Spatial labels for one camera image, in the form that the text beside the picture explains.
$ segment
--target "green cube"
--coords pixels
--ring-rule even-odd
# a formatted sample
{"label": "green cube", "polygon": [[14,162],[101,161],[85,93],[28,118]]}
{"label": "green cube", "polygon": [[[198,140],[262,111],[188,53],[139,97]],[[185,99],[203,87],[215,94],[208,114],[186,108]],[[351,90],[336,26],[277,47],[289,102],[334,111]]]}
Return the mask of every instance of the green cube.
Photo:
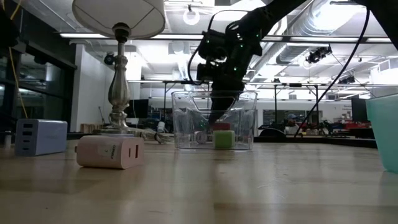
{"label": "green cube", "polygon": [[230,149],[235,147],[234,131],[213,131],[214,148]]}

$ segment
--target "clear plastic bin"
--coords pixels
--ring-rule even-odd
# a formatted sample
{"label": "clear plastic bin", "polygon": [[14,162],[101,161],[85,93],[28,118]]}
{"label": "clear plastic bin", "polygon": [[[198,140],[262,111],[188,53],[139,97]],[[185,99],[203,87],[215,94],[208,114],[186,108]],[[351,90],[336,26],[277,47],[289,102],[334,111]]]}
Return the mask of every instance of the clear plastic bin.
{"label": "clear plastic bin", "polygon": [[[223,113],[217,123],[234,131],[235,143],[228,149],[252,149],[257,93],[253,91],[220,92],[217,93],[217,99],[234,101],[229,109],[217,111]],[[211,112],[215,112],[211,110],[211,92],[177,91],[172,93],[172,102],[175,147],[179,149],[215,149],[213,127],[208,124]]]}
{"label": "clear plastic bin", "polygon": [[374,137],[384,168],[398,173],[397,128],[398,95],[366,100],[368,119],[372,122]]}

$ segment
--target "white lampshade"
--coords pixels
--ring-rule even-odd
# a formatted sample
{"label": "white lampshade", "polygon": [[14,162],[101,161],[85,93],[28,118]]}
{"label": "white lampshade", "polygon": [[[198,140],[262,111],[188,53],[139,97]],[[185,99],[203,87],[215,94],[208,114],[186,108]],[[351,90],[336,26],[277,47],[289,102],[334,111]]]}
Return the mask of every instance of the white lampshade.
{"label": "white lampshade", "polygon": [[164,0],[74,0],[72,11],[80,24],[111,38],[118,22],[130,27],[131,39],[153,37],[165,25]]}

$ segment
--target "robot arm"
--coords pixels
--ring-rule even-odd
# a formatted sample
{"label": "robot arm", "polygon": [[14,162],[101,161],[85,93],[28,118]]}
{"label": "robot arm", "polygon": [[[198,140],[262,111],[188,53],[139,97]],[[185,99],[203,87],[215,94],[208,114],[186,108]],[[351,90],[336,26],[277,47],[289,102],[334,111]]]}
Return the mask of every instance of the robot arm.
{"label": "robot arm", "polygon": [[[382,28],[398,49],[398,20],[395,13],[398,11],[396,0],[353,0],[366,6],[379,21]],[[213,81],[212,96],[227,91],[243,91],[243,76],[253,55],[261,56],[260,41],[272,27],[288,13],[299,7],[305,0],[274,0],[269,5],[259,7],[248,12],[242,19],[227,26],[225,33],[215,30],[203,32],[204,38],[198,46],[198,54],[206,59],[206,64],[199,64],[197,80]],[[212,111],[227,110],[233,100],[212,98]],[[214,112],[209,117],[213,124],[223,115]]]}

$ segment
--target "table surface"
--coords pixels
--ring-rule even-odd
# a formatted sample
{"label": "table surface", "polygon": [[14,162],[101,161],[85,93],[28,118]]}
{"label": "table surface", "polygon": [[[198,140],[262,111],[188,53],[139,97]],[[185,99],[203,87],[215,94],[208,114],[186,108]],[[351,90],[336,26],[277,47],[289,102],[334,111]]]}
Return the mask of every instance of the table surface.
{"label": "table surface", "polygon": [[82,168],[66,153],[0,149],[0,223],[397,223],[398,175],[377,150],[255,144],[252,151],[146,144],[144,166]]}

